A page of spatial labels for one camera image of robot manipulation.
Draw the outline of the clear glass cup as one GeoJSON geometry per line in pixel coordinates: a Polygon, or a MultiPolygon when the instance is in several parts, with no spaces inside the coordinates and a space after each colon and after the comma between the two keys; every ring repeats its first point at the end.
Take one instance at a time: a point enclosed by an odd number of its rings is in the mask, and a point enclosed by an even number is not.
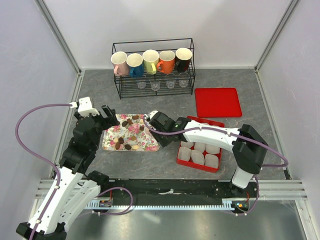
{"type": "Polygon", "coordinates": [[[179,86],[181,88],[186,88],[188,86],[189,80],[188,79],[180,79],[179,80],[179,86]]]}
{"type": "Polygon", "coordinates": [[[176,80],[167,80],[166,81],[166,87],[168,89],[174,89],[176,85],[176,80]]]}
{"type": "Polygon", "coordinates": [[[157,92],[157,91],[160,90],[161,82],[160,82],[160,81],[156,81],[156,80],[151,80],[151,81],[150,81],[150,86],[151,86],[151,89],[152,89],[154,92],[157,92]]]}
{"type": "Polygon", "coordinates": [[[139,89],[144,89],[146,87],[146,82],[145,81],[137,82],[137,87],[139,89]]]}

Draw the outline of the dark oval chocolate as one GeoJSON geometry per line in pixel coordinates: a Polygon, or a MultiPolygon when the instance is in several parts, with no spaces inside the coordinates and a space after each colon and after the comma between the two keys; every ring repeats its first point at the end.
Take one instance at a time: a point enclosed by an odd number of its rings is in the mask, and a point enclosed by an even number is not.
{"type": "Polygon", "coordinates": [[[131,149],[132,149],[132,147],[131,147],[129,144],[125,144],[125,145],[124,145],[124,148],[125,148],[126,150],[131,150],[131,149]]]}

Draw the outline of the yellow-green mug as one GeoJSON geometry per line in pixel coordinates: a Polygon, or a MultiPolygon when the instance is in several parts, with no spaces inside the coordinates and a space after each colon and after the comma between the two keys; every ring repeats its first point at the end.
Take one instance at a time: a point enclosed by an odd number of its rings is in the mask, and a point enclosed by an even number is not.
{"type": "Polygon", "coordinates": [[[155,75],[158,71],[159,53],[156,50],[148,49],[142,54],[142,57],[145,71],[148,74],[155,75]]]}

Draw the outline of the black and red mug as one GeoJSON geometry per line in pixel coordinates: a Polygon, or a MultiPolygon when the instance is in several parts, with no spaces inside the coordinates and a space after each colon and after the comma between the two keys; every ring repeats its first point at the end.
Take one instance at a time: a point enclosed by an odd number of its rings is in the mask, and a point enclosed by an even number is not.
{"type": "Polygon", "coordinates": [[[175,52],[174,69],[178,73],[184,73],[188,69],[192,57],[193,53],[190,49],[184,47],[178,48],[175,52]]]}

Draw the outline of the orange mug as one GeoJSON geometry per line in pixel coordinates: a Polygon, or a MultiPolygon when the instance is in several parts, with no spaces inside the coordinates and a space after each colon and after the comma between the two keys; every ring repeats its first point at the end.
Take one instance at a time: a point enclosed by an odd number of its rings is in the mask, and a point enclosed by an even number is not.
{"type": "Polygon", "coordinates": [[[156,69],[166,75],[171,74],[175,65],[175,53],[171,50],[164,50],[159,53],[159,62],[156,69]]]}

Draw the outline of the red box lid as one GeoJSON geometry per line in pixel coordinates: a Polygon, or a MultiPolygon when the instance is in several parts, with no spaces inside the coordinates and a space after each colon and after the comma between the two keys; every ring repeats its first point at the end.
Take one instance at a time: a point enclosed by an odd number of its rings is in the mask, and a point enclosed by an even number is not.
{"type": "Polygon", "coordinates": [[[200,118],[240,118],[243,113],[234,87],[196,88],[195,106],[200,118]]]}

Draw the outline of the red chocolate box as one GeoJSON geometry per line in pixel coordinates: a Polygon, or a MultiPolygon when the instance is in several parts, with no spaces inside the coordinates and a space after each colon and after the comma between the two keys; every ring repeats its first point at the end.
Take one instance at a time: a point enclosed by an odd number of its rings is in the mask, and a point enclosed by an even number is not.
{"type": "Polygon", "coordinates": [[[222,148],[199,142],[180,142],[176,157],[178,165],[216,173],[220,168],[222,148]]]}

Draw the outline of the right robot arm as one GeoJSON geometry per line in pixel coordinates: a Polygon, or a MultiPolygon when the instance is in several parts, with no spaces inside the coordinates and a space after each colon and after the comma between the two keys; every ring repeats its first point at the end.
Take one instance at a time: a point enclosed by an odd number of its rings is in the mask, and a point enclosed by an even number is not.
{"type": "Polygon", "coordinates": [[[229,184],[229,191],[235,197],[242,196],[252,177],[260,173],[268,144],[251,125],[224,128],[187,117],[173,120],[157,110],[146,114],[144,119],[151,126],[151,134],[162,147],[172,142],[193,142],[233,153],[237,168],[229,184]]]}

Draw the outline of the blue mug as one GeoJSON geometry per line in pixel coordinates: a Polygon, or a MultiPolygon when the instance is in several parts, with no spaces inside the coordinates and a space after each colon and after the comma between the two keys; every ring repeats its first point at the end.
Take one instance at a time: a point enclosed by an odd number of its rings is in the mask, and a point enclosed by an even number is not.
{"type": "Polygon", "coordinates": [[[129,75],[131,78],[140,78],[144,75],[144,59],[139,53],[130,54],[126,63],[129,66],[129,75]]]}

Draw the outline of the floral serving tray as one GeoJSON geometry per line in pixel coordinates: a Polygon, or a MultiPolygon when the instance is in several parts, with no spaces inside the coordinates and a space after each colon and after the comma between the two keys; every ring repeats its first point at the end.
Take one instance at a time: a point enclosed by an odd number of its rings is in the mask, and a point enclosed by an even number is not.
{"type": "Polygon", "coordinates": [[[102,139],[102,149],[105,151],[133,151],[133,152],[156,152],[160,145],[144,124],[143,114],[117,114],[119,125],[113,126],[104,132],[102,139]],[[119,143],[119,138],[124,139],[124,143],[119,143]],[[125,149],[125,145],[130,145],[131,149],[125,149]],[[139,149],[134,150],[133,146],[138,145],[139,149]]]}

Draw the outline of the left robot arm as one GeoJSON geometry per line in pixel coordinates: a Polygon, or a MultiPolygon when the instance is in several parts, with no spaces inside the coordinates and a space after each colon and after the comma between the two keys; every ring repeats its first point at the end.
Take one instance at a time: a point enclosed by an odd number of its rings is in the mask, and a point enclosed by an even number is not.
{"type": "Polygon", "coordinates": [[[33,217],[17,226],[16,233],[26,240],[64,240],[67,232],[85,206],[95,197],[104,197],[110,191],[108,179],[97,171],[89,174],[81,189],[71,196],[74,187],[85,175],[89,165],[96,157],[103,131],[119,125],[116,111],[103,105],[106,116],[102,116],[91,100],[83,98],[78,102],[66,104],[76,109],[77,119],[73,136],[62,154],[59,164],[30,150],[20,139],[19,127],[30,113],[41,109],[35,107],[26,112],[17,122],[15,137],[18,143],[35,157],[50,164],[56,175],[41,206],[33,217]]]}

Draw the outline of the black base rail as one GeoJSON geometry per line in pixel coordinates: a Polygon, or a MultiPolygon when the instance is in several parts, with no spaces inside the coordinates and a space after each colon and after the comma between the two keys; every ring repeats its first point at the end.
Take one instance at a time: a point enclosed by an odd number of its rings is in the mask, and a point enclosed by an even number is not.
{"type": "Polygon", "coordinates": [[[116,206],[203,206],[221,205],[223,199],[246,199],[256,197],[256,183],[245,189],[233,186],[230,181],[206,179],[110,179],[101,186],[101,191],[114,187],[124,190],[112,191],[116,206]]]}

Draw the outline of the brown oval chocolate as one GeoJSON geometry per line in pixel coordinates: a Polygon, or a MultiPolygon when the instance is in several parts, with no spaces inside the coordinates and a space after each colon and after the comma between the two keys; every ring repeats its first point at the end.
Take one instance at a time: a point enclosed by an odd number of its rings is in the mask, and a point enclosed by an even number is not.
{"type": "Polygon", "coordinates": [[[120,144],[123,144],[123,143],[124,143],[124,139],[123,139],[122,137],[120,137],[120,138],[118,139],[118,142],[119,142],[120,144]]]}

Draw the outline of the pink mug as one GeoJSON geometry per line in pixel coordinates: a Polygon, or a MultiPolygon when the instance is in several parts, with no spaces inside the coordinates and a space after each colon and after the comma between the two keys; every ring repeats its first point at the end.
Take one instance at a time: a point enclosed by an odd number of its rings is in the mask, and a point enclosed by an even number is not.
{"type": "Polygon", "coordinates": [[[113,73],[115,76],[127,76],[129,67],[127,65],[127,54],[123,51],[117,51],[112,54],[110,60],[113,65],[113,73]]]}

